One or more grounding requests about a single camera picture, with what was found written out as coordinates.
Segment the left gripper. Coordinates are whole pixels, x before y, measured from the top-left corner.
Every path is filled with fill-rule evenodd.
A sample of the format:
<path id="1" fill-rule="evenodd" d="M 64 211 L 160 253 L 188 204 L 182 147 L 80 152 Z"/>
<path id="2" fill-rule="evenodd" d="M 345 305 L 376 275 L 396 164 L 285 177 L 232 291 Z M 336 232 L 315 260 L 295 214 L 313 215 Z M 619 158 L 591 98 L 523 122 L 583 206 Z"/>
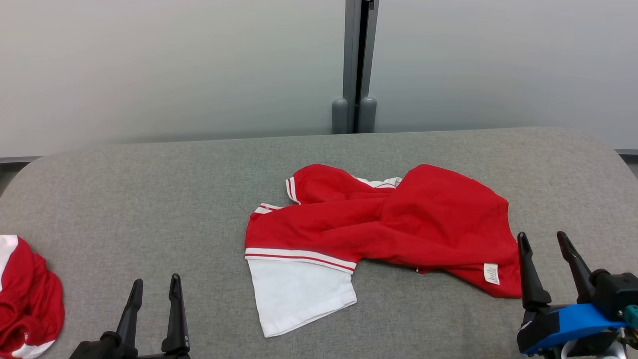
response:
<path id="1" fill-rule="evenodd" d="M 132 285 L 125 309 L 119 320 L 116 333 L 119 335 L 123 351 L 136 351 L 136 331 L 138 311 L 142 306 L 143 280 L 136 279 Z M 191 359 L 189 352 L 190 335 L 185 315 L 184 293 L 180 275 L 174 273 L 169 285 L 169 322 L 167 336 L 162 341 L 164 353 L 137 356 L 135 359 Z"/>

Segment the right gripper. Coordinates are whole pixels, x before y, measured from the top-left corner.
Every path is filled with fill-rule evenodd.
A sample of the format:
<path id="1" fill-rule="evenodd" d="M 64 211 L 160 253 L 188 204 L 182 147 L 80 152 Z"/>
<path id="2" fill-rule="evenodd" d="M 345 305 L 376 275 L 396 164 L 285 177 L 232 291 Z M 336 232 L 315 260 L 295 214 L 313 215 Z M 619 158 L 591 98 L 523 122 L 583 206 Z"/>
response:
<path id="1" fill-rule="evenodd" d="M 563 259 L 577 289 L 577 304 L 550 305 L 533 263 L 525 232 L 517 235 L 524 321 L 517 332 L 519 351 L 541 357 L 628 357 L 628 302 L 592 302 L 591 270 L 563 231 L 557 232 Z"/>

